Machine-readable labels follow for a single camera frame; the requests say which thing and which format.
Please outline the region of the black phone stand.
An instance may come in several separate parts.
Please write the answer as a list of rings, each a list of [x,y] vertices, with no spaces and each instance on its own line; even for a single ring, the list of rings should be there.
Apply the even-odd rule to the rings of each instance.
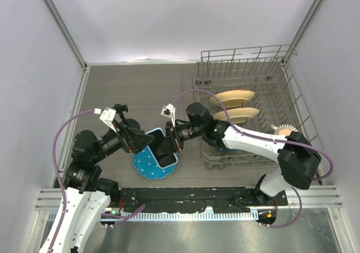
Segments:
[[[114,119],[114,122],[113,122],[113,123],[114,123],[114,126],[115,126],[115,129],[116,129],[116,133],[117,133],[117,132],[120,132],[120,131],[119,131],[120,123],[121,123],[122,121],[125,122],[125,120],[127,119],[127,118],[125,117],[124,113],[125,113],[125,112],[128,112],[128,105],[122,105],[122,104],[117,103],[117,104],[115,104],[115,105],[113,106],[113,108],[116,110],[116,113],[119,115],[119,117],[120,117],[120,119],[121,119],[120,122],[116,121],[115,119]]]

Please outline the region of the phone with light blue case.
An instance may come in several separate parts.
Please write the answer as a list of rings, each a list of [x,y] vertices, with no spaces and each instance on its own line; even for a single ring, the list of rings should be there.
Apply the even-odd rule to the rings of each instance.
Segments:
[[[158,167],[164,169],[176,165],[178,162],[177,154],[171,146],[170,139],[161,128],[155,128],[146,133],[155,139],[148,145],[152,155],[157,161]]]

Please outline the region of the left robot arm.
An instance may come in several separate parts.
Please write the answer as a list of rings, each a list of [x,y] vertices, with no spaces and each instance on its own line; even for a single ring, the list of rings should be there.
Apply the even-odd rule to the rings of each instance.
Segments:
[[[118,150],[138,154],[155,140],[125,121],[113,125],[101,139],[90,130],[75,136],[72,161],[59,182],[60,207],[40,252],[84,252],[101,214],[120,200],[118,183],[100,177],[99,162]]]

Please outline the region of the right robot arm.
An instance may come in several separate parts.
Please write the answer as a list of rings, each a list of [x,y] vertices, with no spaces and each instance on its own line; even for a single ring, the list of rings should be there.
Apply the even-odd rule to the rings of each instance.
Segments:
[[[157,154],[179,152],[185,141],[201,137],[210,146],[242,150],[278,163],[277,170],[258,180],[253,193],[256,204],[268,205],[278,193],[291,187],[306,190],[316,176],[321,157],[299,132],[270,135],[246,130],[214,119],[199,102],[188,105],[186,114],[188,121],[172,119],[166,123],[165,139]]]

